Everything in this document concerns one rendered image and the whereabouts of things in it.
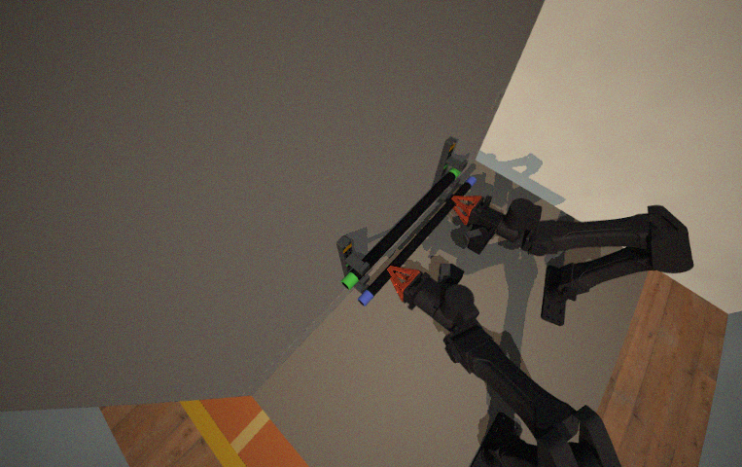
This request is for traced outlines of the dark grey wall rack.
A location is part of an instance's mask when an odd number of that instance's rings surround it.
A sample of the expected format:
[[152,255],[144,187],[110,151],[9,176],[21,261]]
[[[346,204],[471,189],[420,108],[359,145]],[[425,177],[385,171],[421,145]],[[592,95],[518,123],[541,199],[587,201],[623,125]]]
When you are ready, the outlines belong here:
[[[438,169],[435,175],[435,179],[432,185],[432,189],[445,175],[448,165],[454,167],[455,169],[461,172],[468,163],[468,161],[460,162],[451,156],[453,148],[455,146],[455,142],[456,142],[456,139],[452,138],[451,136],[445,140],[441,159],[440,159]],[[449,187],[455,189],[456,186],[459,184],[459,182],[460,182],[460,179],[457,178],[456,180],[452,182],[453,184],[451,183],[449,185]],[[451,198],[452,195],[453,194],[448,195],[447,193],[442,192],[439,198],[447,202]],[[336,242],[336,246],[337,246],[338,254],[340,257],[344,277],[353,269],[357,271],[359,274],[361,274],[362,276],[368,271],[368,269],[370,268],[370,264],[368,262],[364,263],[360,258],[358,258],[352,252],[352,243],[348,237],[344,235],[340,240]],[[369,285],[367,284],[369,280],[370,280],[370,276],[365,274],[356,283],[354,288],[356,288],[361,294],[363,294],[369,288]]]

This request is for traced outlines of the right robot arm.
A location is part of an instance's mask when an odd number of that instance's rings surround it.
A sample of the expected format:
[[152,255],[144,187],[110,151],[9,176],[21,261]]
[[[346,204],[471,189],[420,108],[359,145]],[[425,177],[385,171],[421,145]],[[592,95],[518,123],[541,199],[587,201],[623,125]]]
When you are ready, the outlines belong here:
[[[523,236],[521,250],[535,256],[583,247],[625,247],[588,262],[547,266],[541,318],[555,325],[564,325],[567,300],[575,301],[597,284],[640,271],[681,273],[693,268],[688,228],[664,206],[651,205],[648,213],[631,217],[589,222],[540,221],[541,214],[540,205],[517,198],[496,234],[512,243]],[[502,218],[484,209],[476,228],[463,235],[468,249],[480,254]]]

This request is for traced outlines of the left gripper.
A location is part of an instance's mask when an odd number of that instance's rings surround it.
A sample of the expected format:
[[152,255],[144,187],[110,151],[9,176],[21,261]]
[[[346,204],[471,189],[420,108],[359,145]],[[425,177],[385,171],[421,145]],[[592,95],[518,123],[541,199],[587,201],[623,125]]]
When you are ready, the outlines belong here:
[[[429,316],[433,317],[434,313],[437,310],[435,308],[435,305],[440,306],[442,301],[437,301],[435,298],[421,289],[423,285],[429,280],[430,274],[428,274],[427,272],[423,273],[419,269],[404,269],[394,266],[390,266],[387,270],[391,275],[390,280],[393,283],[401,301],[403,303],[407,302],[409,304],[408,308],[410,310],[413,310],[416,306],[418,306]],[[393,270],[399,272],[394,273]],[[410,276],[403,273],[410,274]],[[402,283],[398,277],[405,280],[406,282]],[[414,288],[414,286],[417,288]]]

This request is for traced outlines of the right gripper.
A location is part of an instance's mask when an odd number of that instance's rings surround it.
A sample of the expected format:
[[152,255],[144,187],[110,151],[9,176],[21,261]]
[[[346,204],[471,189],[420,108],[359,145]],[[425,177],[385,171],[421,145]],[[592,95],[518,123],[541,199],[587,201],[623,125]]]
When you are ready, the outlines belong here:
[[[472,201],[473,203],[467,206],[468,204],[464,204],[460,202],[459,199]],[[503,217],[499,225],[496,228],[497,230],[495,230],[494,233],[496,233],[499,230],[500,226],[505,220],[505,216],[506,216],[505,214],[488,207],[492,200],[491,196],[487,196],[486,198],[482,196],[470,196],[470,197],[453,196],[452,200],[456,203],[453,209],[458,214],[458,216],[460,217],[464,225],[467,227],[469,227],[470,225],[473,225],[471,228],[471,231],[476,228],[478,217],[484,211],[484,209],[487,209]],[[483,204],[483,200],[485,200],[485,204]],[[465,216],[456,206],[460,207],[468,215]]]

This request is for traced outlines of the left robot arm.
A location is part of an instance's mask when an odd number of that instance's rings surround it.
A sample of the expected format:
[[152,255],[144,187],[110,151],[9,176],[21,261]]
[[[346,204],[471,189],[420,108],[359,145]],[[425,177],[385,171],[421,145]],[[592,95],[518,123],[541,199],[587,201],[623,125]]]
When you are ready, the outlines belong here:
[[[440,264],[439,272],[438,282],[430,277],[421,289],[442,300],[432,318],[452,331],[443,339],[448,356],[490,385],[538,438],[527,444],[521,426],[497,413],[470,467],[621,467],[601,417],[589,406],[574,410],[524,374],[476,321],[474,295],[458,284],[464,271]],[[568,444],[579,421],[579,442]]]

